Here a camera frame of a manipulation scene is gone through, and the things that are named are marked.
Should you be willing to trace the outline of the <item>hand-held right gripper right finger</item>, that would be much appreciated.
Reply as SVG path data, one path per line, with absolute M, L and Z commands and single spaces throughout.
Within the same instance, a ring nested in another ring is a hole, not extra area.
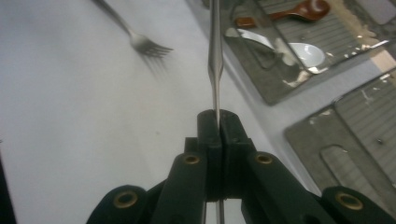
M 220 136 L 223 144 L 223 196 L 227 199 L 240 199 L 246 183 L 247 155 L 255 147 L 240 118 L 227 110 L 220 111 Z

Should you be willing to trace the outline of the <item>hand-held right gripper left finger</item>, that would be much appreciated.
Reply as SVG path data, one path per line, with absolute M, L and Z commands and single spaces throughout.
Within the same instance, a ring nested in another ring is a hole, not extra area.
M 218 201 L 222 188 L 222 143 L 213 110 L 198 114 L 197 136 L 185 139 L 185 151 L 200 152 L 206 157 L 206 198 L 209 202 Z

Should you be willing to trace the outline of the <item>transparent grey plastic bin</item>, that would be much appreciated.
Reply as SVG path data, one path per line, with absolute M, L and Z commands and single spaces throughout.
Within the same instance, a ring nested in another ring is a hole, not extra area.
M 285 131 L 319 189 L 354 189 L 396 218 L 396 67 Z
M 269 14 L 294 8 L 304 0 L 223 0 L 221 32 L 253 85 L 272 105 L 335 76 L 362 54 L 396 42 L 396 0 L 325 0 L 327 16 L 308 22 L 294 18 L 271 21 Z M 266 36 L 272 43 L 307 43 L 320 48 L 325 61 L 318 69 L 301 62 L 288 66 L 271 49 L 239 36 L 229 28 Z

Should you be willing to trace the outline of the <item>silver metal table knife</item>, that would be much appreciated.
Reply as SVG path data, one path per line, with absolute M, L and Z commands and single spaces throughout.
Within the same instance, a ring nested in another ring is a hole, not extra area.
M 220 33 L 219 0 L 208 0 L 210 9 L 210 37 L 208 48 L 208 74 L 212 86 L 213 111 L 220 133 L 219 83 L 223 70 L 223 56 Z M 216 203 L 216 224 L 225 224 L 222 196 Z

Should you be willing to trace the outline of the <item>white ceramic spoon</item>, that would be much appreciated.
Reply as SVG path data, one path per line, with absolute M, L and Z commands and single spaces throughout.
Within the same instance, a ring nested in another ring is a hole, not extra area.
M 279 55 L 283 63 L 288 66 L 301 62 L 305 68 L 316 71 L 318 66 L 325 61 L 324 52 L 314 45 L 307 43 L 285 44 L 280 38 L 277 38 L 275 43 L 272 43 L 266 36 L 248 30 L 234 28 L 229 28 L 227 30 L 228 37 L 239 35 L 244 39 L 256 42 L 271 49 L 275 54 Z

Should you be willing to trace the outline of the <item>brown wooden spoon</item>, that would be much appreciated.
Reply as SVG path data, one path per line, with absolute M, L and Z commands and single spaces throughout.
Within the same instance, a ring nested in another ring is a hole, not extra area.
M 294 8 L 269 14 L 271 21 L 278 21 L 286 18 L 294 18 L 301 21 L 319 21 L 331 10 L 331 6 L 325 0 L 304 0 Z

